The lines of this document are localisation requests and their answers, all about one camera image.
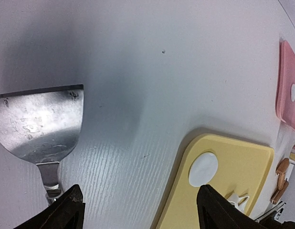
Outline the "wooden double-ended rolling pin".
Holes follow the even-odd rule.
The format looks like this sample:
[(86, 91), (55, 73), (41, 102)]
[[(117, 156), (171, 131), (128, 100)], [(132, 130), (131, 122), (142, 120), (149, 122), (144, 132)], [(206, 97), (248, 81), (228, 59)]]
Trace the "wooden double-ended rolling pin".
[(272, 205), (275, 205), (279, 202), (281, 199), (282, 195), (286, 191), (289, 182), (287, 181), (285, 175), (286, 171), (289, 167), (289, 159), (284, 158), (277, 166), (276, 168), (276, 174), (278, 175), (278, 180), (277, 180), (277, 186), (276, 189), (270, 199), (270, 202)]

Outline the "metal scraper with wooden handle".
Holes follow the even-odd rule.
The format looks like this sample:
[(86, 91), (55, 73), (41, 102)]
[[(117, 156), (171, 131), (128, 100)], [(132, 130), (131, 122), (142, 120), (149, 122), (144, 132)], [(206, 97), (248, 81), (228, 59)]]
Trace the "metal scraper with wooden handle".
[(63, 194), (58, 167), (78, 143), (83, 112), (82, 84), (0, 94), (0, 144), (38, 167), (49, 205)]

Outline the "white dough lump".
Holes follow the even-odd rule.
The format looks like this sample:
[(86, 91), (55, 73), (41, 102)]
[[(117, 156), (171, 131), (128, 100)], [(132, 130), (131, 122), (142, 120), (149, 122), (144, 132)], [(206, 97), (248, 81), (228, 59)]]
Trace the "white dough lump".
[(248, 194), (244, 194), (244, 195), (239, 196), (237, 193), (232, 192), (226, 199), (237, 210), (244, 213), (245, 207), (247, 205), (247, 202), (250, 199), (250, 196)]

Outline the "yellow plastic tray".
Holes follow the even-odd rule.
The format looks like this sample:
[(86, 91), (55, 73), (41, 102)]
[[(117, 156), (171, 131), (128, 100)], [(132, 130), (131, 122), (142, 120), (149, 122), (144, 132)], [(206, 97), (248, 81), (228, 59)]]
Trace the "yellow plastic tray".
[(220, 135), (202, 134), (187, 146), (181, 159), (157, 229), (198, 229), (196, 198), (198, 187), (189, 183), (190, 167), (200, 155), (211, 152), (218, 159), (218, 170), (209, 181), (224, 198), (233, 193), (249, 195), (244, 214), (249, 216), (271, 168), (274, 149)]

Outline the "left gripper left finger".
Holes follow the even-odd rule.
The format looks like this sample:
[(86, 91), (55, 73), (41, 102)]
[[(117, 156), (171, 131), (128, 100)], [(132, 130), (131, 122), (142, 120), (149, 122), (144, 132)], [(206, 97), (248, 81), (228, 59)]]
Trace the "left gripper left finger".
[(82, 229), (84, 211), (83, 194), (75, 184), (48, 208), (15, 229)]

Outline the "freshly cut round wrapper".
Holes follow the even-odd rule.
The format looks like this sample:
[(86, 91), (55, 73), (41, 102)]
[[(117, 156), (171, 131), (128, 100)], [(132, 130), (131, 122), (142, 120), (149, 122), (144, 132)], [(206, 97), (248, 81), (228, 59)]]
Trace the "freshly cut round wrapper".
[(218, 170), (218, 159), (214, 153), (206, 152), (198, 156), (189, 170), (188, 181), (193, 187), (207, 184)]

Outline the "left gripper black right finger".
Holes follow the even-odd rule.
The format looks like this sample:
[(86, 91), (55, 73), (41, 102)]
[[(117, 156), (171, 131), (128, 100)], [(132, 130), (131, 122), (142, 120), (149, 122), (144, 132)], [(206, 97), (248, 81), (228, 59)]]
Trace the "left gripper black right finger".
[(264, 228), (241, 213), (210, 185), (203, 185), (199, 188), (196, 202), (201, 229)]

